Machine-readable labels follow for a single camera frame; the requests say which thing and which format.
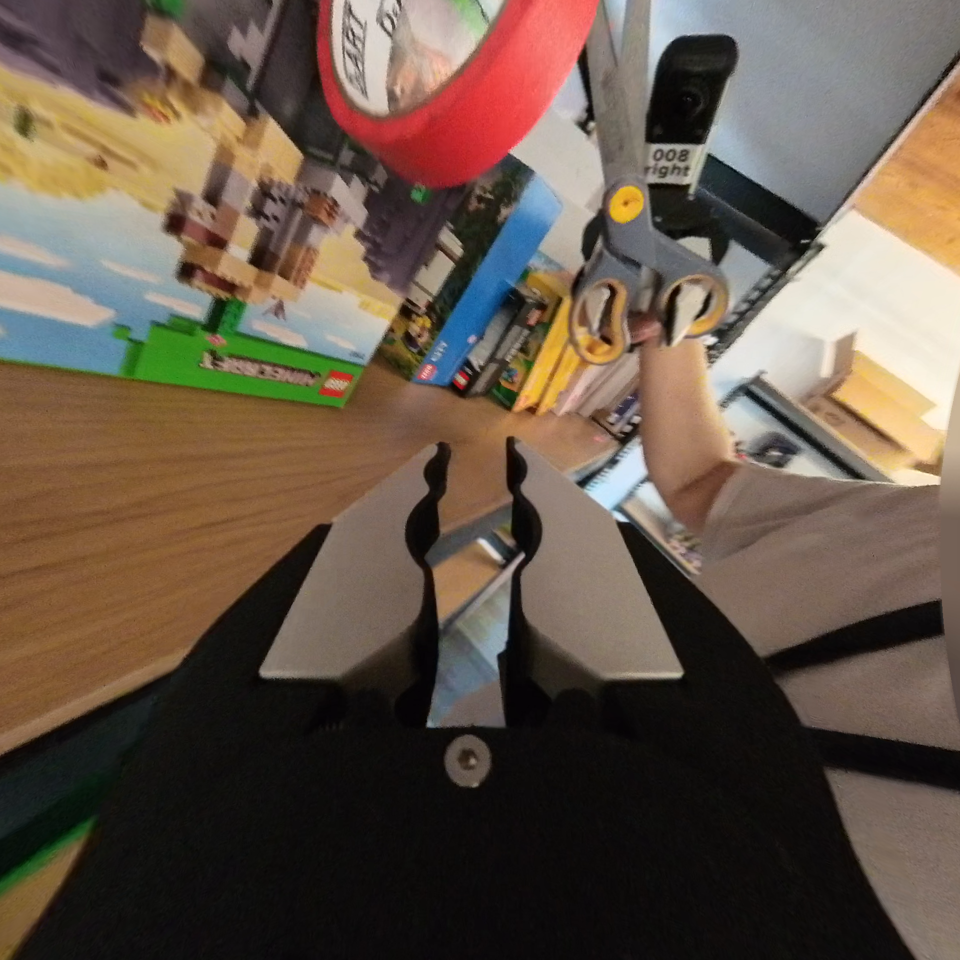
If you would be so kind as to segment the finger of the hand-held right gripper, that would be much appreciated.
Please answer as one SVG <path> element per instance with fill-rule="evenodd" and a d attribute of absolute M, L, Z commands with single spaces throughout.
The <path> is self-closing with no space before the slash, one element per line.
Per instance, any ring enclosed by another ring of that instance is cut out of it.
<path fill-rule="evenodd" d="M 694 323 L 710 312 L 711 285 L 681 281 L 667 294 L 667 346 L 681 342 Z"/>
<path fill-rule="evenodd" d="M 621 285 L 591 285 L 583 303 L 583 321 L 589 339 L 621 343 L 626 292 Z"/>

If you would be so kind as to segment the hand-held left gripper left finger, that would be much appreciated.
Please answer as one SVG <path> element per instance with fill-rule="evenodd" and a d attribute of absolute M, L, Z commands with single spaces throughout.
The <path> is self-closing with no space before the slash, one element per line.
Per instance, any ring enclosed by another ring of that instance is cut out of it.
<path fill-rule="evenodd" d="M 339 513 L 265 655 L 265 681 L 374 691 L 426 721 L 440 627 L 428 554 L 440 537 L 450 445 L 428 444 Z"/>

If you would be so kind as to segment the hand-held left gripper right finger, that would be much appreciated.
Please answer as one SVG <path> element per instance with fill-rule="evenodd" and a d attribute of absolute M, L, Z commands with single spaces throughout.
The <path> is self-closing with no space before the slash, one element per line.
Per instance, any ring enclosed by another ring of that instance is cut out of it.
<path fill-rule="evenodd" d="M 618 523 L 518 438 L 507 440 L 513 572 L 504 684 L 543 695 L 674 682 L 684 669 Z"/>

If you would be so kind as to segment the grey and yellow scissors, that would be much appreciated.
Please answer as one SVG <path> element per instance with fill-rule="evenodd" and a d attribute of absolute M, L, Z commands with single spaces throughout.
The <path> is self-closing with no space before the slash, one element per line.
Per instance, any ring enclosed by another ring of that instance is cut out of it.
<path fill-rule="evenodd" d="M 667 295 L 678 282 L 710 285 L 709 312 L 683 339 L 714 332 L 729 308 L 726 278 L 713 262 L 655 228 L 645 178 L 651 3 L 625 2 L 620 39 L 607 4 L 599 2 L 583 57 L 601 159 L 604 189 L 599 234 L 573 285 L 569 340 L 582 362 L 606 366 L 630 351 L 628 321 L 651 312 L 667 336 Z M 622 342 L 596 342 L 584 322 L 592 285 L 621 285 L 626 292 Z"/>

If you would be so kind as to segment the red tape roll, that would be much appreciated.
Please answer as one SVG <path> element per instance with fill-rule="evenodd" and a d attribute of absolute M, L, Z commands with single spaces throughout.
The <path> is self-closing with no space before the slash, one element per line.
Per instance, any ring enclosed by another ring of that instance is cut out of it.
<path fill-rule="evenodd" d="M 322 1 L 317 61 L 334 121 L 403 180 L 477 179 L 540 121 L 596 1 Z"/>

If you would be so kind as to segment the person's right forearm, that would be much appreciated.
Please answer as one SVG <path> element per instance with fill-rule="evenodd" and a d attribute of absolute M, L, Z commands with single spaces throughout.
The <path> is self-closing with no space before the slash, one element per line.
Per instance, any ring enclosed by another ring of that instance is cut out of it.
<path fill-rule="evenodd" d="M 674 519 L 695 535 L 742 462 L 723 420 L 702 343 L 640 348 L 640 437 L 647 474 Z"/>

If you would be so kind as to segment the yellow and white toy box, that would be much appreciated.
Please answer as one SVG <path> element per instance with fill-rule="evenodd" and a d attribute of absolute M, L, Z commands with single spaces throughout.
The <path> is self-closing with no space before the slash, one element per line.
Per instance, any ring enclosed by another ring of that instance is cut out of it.
<path fill-rule="evenodd" d="M 579 416 L 589 419 L 609 407 L 624 391 L 636 384 L 640 372 L 640 352 L 622 355 L 606 366 L 585 366 L 560 393 L 552 413 L 557 417 Z"/>

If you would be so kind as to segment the black toy box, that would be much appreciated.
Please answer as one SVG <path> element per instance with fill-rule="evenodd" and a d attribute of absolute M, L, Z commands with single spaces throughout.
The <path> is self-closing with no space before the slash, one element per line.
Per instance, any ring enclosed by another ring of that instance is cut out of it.
<path fill-rule="evenodd" d="M 526 284 L 515 286 L 453 375 L 451 391 L 467 399 L 486 396 L 526 344 L 546 306 L 541 293 Z"/>

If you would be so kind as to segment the white shelf board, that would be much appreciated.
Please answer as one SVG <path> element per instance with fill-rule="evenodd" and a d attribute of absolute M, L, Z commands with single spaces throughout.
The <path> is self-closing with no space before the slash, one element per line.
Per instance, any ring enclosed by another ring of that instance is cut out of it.
<path fill-rule="evenodd" d="M 956 1 L 710 6 L 740 61 L 714 155 L 823 223 L 958 55 Z"/>

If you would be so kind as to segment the stack of cardboard boxes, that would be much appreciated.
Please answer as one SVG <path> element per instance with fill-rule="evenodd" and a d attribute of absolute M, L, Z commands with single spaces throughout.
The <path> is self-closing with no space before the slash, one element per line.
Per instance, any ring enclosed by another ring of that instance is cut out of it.
<path fill-rule="evenodd" d="M 856 333 L 831 349 L 806 410 L 883 474 L 940 477 L 946 434 L 925 421 L 933 402 L 860 351 Z"/>

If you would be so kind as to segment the person's white shirt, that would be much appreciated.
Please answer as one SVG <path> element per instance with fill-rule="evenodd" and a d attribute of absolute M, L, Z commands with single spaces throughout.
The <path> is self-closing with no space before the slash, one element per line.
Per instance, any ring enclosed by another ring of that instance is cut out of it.
<path fill-rule="evenodd" d="M 703 593 L 762 657 L 941 598 L 937 486 L 840 481 L 746 464 L 702 533 Z M 810 728 L 957 751 L 941 633 L 778 684 Z M 958 790 L 826 773 L 861 866 L 916 958 L 958 958 Z"/>

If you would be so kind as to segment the wooden shelf board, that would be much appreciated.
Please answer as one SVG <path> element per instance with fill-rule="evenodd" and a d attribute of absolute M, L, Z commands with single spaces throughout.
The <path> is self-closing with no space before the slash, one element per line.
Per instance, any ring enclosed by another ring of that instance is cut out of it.
<path fill-rule="evenodd" d="M 858 186 L 851 207 L 959 273 L 959 65 Z"/>

